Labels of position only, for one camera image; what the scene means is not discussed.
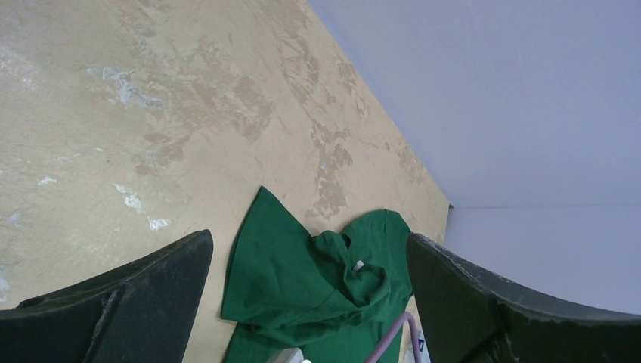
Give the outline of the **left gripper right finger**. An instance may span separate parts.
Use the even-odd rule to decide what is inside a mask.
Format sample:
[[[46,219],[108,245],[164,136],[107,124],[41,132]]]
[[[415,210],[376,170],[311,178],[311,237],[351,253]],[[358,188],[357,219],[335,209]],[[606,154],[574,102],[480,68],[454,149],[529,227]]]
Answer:
[[[411,234],[407,265],[433,362],[638,362],[640,317],[525,287]]]

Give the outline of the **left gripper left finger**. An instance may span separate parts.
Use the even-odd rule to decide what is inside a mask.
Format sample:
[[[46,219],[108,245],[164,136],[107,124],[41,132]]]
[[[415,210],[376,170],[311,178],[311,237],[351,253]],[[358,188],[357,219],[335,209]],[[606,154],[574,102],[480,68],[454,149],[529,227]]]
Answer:
[[[180,362],[214,251],[195,231],[1,313],[3,362]]]

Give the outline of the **green t-shirt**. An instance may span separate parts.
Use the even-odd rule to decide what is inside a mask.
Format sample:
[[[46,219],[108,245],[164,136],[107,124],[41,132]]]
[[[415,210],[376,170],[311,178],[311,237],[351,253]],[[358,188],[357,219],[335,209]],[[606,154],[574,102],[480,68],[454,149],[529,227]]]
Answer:
[[[412,297],[409,235],[378,209],[314,236],[260,188],[228,261],[221,317],[236,327],[224,361],[298,348],[312,362],[363,362]]]

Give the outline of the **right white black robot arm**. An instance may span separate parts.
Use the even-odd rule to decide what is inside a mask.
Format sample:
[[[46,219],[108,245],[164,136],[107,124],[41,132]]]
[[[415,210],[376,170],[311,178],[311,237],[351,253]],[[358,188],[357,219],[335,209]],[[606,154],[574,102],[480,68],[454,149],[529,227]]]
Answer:
[[[275,352],[267,363],[311,363],[300,348],[281,349]]]

